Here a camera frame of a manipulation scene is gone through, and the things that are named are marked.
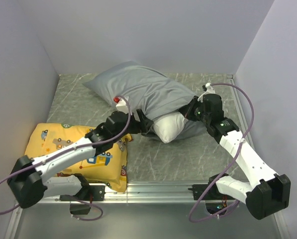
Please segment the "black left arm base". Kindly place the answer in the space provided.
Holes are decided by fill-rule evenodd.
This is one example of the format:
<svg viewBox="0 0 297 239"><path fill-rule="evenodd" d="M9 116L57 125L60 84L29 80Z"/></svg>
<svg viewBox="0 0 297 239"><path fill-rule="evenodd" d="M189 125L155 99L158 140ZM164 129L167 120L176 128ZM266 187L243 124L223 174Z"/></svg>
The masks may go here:
<svg viewBox="0 0 297 239"><path fill-rule="evenodd" d="M95 202L101 202L104 200L105 186L104 185L92 185L87 189L81 189L76 195L61 195L59 200L61 202L70 202L69 211L72 217L81 221L95 221L103 216L103 210ZM91 210L95 209L96 213L99 213L95 218L86 218L91 213Z"/></svg>

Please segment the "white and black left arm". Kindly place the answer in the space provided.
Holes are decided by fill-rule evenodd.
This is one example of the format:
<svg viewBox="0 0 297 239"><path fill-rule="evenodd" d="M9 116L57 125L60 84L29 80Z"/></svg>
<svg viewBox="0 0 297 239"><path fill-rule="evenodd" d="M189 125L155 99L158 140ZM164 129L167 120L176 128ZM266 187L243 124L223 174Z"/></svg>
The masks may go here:
<svg viewBox="0 0 297 239"><path fill-rule="evenodd" d="M91 187L82 174L67 177L57 177L56 174L84 159L109 151L127 134L147 133L152 125L153 121L140 109L132 114L115 111L105 122L69 146L36 158L20 157L7 184L23 209L52 196L89 199Z"/></svg>

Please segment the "grey pillowcase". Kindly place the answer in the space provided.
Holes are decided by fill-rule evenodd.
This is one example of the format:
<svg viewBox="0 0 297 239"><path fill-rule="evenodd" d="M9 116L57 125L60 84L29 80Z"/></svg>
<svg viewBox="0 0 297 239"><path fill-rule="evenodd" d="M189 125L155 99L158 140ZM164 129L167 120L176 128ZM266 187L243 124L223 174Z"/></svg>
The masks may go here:
<svg viewBox="0 0 297 239"><path fill-rule="evenodd" d="M116 104L114 97L125 97L132 111L141 109L152 121L165 114L178 112L180 107L187 105L195 96L195 93L183 84L132 61L114 66L83 85L113 108ZM189 120L174 140L194 137L204 132L205 126L202 122ZM153 126L143 136L161 141Z"/></svg>

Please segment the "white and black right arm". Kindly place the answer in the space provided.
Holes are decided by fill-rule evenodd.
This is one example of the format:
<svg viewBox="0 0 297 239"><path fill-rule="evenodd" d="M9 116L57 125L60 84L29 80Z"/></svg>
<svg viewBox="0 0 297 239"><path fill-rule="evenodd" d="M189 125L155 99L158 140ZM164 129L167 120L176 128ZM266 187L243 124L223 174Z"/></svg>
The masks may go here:
<svg viewBox="0 0 297 239"><path fill-rule="evenodd" d="M291 181L268 166L246 141L237 124L225 117L221 96L195 96L179 112L188 120L201 121L206 131L233 158L246 175L248 182L233 179L226 173L210 177L207 188L200 195L213 199L233 198L246 205L250 214L261 220L288 207Z"/></svg>

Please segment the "white pillow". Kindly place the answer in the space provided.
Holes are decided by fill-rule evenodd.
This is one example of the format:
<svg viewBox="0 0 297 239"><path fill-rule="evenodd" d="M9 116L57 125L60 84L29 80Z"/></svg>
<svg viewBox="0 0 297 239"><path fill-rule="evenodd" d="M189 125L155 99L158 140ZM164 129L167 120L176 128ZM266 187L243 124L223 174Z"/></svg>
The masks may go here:
<svg viewBox="0 0 297 239"><path fill-rule="evenodd" d="M153 121L153 130L163 143L170 143L183 131L187 121L180 112L168 113Z"/></svg>

